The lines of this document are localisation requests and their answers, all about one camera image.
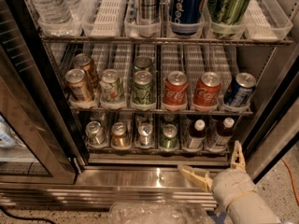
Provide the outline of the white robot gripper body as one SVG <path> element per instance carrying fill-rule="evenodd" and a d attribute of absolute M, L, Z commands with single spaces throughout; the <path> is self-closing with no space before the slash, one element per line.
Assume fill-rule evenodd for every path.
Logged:
<path fill-rule="evenodd" d="M 213 197 L 223 208 L 227 208 L 236 199 L 254 191 L 256 187 L 250 176 L 238 169 L 228 168 L 213 179 Z"/>

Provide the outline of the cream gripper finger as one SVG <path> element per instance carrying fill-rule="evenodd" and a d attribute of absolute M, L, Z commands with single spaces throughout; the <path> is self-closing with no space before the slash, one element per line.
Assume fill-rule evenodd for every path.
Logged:
<path fill-rule="evenodd" d="M 178 165 L 179 172 L 191 181 L 196 187 L 204 192 L 212 191 L 213 180 L 210 177 L 209 171 L 202 168 L 193 168 L 188 165 Z"/>
<path fill-rule="evenodd" d="M 231 167 L 243 173 L 246 172 L 246 162 L 242 152 L 242 145 L 238 140 L 235 141 L 234 151 L 231 158 Z"/>

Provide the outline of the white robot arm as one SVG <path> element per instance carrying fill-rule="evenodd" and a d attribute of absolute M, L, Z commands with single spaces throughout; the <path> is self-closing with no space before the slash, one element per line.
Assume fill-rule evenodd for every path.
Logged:
<path fill-rule="evenodd" d="M 204 192 L 211 193 L 233 224 L 292 224 L 281 221 L 259 194 L 246 171 L 242 146 L 235 141 L 231 165 L 211 178 L 209 171 L 180 164 L 179 172 Z"/>

